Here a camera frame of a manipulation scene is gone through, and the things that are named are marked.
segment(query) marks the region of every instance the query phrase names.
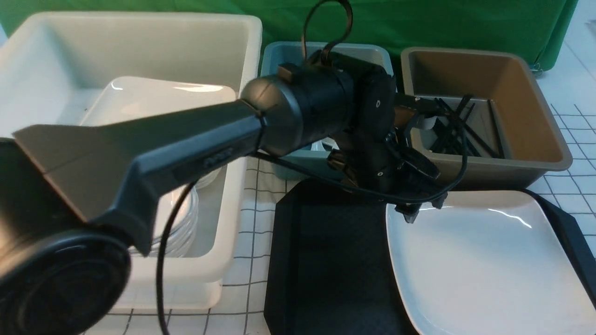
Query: green cloth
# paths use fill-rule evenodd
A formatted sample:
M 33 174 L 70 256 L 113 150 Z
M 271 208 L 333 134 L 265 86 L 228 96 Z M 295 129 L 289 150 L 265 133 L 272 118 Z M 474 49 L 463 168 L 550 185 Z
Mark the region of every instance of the green cloth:
M 512 52 L 543 70 L 553 67 L 578 0 L 351 0 L 347 42 L 382 46 L 393 59 L 409 46 Z M 40 11 L 192 11 L 250 14 L 263 21 L 263 46 L 299 40 L 315 0 L 0 0 L 7 34 Z M 309 41 L 329 41 L 345 28 L 338 4 L 311 20 Z

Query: cable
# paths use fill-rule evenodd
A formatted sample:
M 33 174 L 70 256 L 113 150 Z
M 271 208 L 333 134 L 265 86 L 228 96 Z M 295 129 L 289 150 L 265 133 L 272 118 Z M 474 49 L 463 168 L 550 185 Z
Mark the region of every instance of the cable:
M 352 6 L 350 5 L 350 2 L 348 0 L 320 0 L 314 7 L 311 8 L 311 11 L 308 12 L 308 15 L 306 16 L 306 20 L 304 22 L 304 26 L 302 27 L 302 37 L 300 38 L 300 41 L 302 42 L 302 58 L 304 58 L 305 61 L 308 59 L 308 54 L 306 52 L 306 28 L 308 28 L 308 24 L 311 21 L 312 16 L 315 14 L 316 10 L 322 4 L 324 4 L 326 2 L 338 2 L 340 5 L 342 5 L 343 8 L 346 10 L 347 23 L 346 23 L 346 31 L 343 33 L 343 36 L 336 40 L 329 42 L 323 48 L 323 52 L 321 54 L 322 60 L 326 61 L 327 57 L 329 56 L 329 52 L 331 52 L 331 49 L 333 49 L 333 47 L 338 45 L 339 43 L 342 43 L 343 41 L 345 41 L 347 39 L 347 37 L 350 35 L 350 33 L 352 32 L 353 11 L 352 11 Z
M 157 273 L 155 278 L 155 287 L 157 290 L 157 319 L 159 321 L 159 327 L 162 329 L 163 335 L 170 335 L 170 332 L 167 330 L 167 322 L 166 322 L 166 314 L 163 310 L 163 263 L 166 257 L 166 247 L 167 247 L 167 239 L 170 237 L 170 232 L 172 230 L 172 225 L 174 225 L 174 221 L 176 220 L 176 216 L 180 211 L 180 207 L 190 191 L 194 188 L 197 184 L 198 180 L 186 185 L 180 197 L 178 197 L 170 216 L 167 219 L 166 226 L 163 228 L 162 238 L 159 242 L 159 251 L 157 252 Z

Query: black tray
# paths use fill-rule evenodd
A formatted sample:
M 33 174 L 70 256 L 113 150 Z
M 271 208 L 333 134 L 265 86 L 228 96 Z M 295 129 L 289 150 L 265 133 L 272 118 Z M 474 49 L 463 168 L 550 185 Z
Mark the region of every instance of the black tray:
M 265 298 L 272 335 L 418 335 L 395 283 L 385 207 L 311 179 L 277 204 Z

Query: stack of plates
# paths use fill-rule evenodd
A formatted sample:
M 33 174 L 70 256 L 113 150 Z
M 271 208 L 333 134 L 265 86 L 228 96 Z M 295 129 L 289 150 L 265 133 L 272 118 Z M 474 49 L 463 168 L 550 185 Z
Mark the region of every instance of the stack of plates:
M 174 192 L 168 193 L 161 197 L 159 205 L 157 206 L 157 215 L 153 231 L 153 241 L 151 244 L 151 251 L 149 257 L 157 257 L 160 240 L 162 239 L 163 230 L 166 226 L 167 219 L 172 212 L 178 197 L 180 197 L 182 188 L 178 188 Z M 198 222 L 198 194 L 195 189 L 191 190 L 188 197 L 182 203 L 180 211 L 176 216 L 170 237 L 167 239 L 166 257 L 183 257 L 186 255 L 197 232 Z M 132 256 L 141 257 L 142 255 L 134 248 L 130 249 Z

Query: white dish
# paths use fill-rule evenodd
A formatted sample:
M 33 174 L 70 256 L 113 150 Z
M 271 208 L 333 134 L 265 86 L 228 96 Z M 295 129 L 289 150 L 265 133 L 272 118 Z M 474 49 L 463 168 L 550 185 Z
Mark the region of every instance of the white dish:
M 413 224 L 387 207 L 403 304 L 421 335 L 594 334 L 596 311 L 540 206 L 451 192 Z
M 227 86 L 124 76 L 112 80 L 82 124 L 107 125 L 236 100 Z

